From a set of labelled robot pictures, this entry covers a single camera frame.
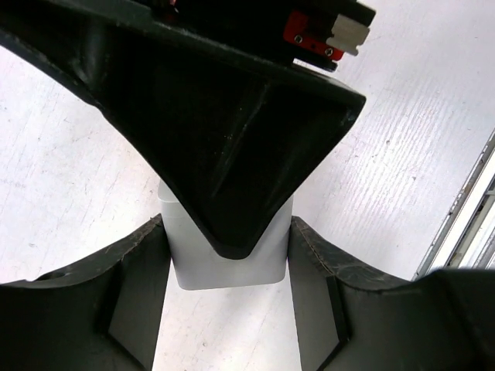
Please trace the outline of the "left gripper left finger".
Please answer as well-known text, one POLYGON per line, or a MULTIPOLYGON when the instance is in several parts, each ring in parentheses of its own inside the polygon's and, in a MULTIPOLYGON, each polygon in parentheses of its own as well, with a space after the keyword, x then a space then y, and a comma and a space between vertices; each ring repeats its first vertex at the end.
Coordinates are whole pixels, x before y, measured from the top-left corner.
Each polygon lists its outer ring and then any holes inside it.
POLYGON ((1 286, 3 370, 150 370, 170 252, 161 216, 34 281, 1 286))

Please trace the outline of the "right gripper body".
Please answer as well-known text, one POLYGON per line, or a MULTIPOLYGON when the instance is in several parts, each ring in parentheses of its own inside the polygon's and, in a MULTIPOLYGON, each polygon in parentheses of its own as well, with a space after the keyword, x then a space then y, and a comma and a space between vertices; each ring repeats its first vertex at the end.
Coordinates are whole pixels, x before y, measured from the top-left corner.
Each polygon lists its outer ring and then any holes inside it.
POLYGON ((198 53, 244 54, 333 72, 356 56, 376 11, 362 1, 134 1, 198 53))

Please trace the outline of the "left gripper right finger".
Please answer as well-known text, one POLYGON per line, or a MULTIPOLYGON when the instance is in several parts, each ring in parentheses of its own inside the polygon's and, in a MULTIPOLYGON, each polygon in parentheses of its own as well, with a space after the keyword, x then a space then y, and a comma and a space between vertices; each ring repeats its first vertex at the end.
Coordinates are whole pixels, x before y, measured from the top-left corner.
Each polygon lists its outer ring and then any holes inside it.
POLYGON ((492 370, 494 272, 386 274, 293 217, 288 270, 304 370, 492 370))

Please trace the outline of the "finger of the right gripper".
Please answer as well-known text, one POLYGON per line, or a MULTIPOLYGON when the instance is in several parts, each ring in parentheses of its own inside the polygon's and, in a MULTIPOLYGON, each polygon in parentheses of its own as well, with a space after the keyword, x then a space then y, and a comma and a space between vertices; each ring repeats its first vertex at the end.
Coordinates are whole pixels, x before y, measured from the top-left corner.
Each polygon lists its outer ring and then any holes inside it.
POLYGON ((134 1, 3 1, 1 44, 96 107, 220 254, 252 251, 365 97, 301 60, 208 56, 134 1))

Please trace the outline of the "white charger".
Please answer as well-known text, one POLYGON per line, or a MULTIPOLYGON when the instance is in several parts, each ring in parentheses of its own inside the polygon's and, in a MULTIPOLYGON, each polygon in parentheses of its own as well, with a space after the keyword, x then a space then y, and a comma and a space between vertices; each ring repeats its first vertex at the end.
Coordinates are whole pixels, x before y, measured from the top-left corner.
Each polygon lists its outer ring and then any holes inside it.
POLYGON ((289 197, 245 255, 220 254, 161 181, 161 217, 176 279, 189 291, 278 283, 285 277, 293 198, 289 197))

